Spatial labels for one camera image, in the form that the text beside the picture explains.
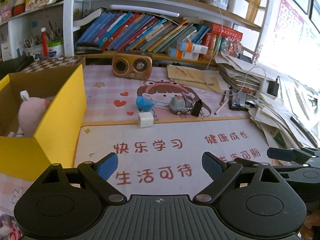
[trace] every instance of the screw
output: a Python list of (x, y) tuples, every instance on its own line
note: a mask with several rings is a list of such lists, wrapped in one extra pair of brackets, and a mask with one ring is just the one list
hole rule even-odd
[(200, 202), (208, 202), (211, 199), (211, 196), (209, 196), (208, 194), (199, 194), (198, 196), (196, 196), (196, 200)]
[(124, 196), (122, 196), (120, 194), (112, 194), (109, 196), (109, 200), (112, 202), (120, 202), (120, 201), (124, 200)]

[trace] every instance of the cartoon girl face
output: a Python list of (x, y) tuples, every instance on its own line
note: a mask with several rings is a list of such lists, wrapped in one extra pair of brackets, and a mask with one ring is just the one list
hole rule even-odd
[[(173, 81), (153, 81), (146, 80), (144, 86), (138, 88), (137, 94), (156, 101), (155, 107), (169, 109), (169, 103), (175, 96), (182, 96), (182, 92), (191, 96), (194, 101), (199, 100), (199, 96), (189, 87), (177, 84)], [(211, 114), (211, 109), (203, 104), (203, 107)]]

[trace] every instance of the ribbed gray plate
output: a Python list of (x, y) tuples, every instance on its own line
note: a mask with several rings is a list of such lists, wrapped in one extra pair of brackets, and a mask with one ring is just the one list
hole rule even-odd
[[(107, 208), (90, 230), (70, 240), (249, 240), (227, 228), (212, 208), (186, 196), (133, 196)], [(284, 238), (299, 240), (297, 235)]]

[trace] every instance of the plush toy tag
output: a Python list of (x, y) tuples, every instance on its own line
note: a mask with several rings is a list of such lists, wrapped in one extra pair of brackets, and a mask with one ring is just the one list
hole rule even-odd
[(28, 101), (29, 100), (29, 94), (28, 94), (28, 91), (27, 90), (23, 90), (20, 92), (20, 96), (21, 96), (21, 99), (23, 101)]

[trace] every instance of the red heart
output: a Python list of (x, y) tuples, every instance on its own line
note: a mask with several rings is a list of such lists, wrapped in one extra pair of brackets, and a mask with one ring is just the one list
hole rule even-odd
[(127, 102), (126, 101), (115, 100), (113, 103), (114, 103), (114, 105), (116, 107), (121, 107), (121, 106), (124, 106)]

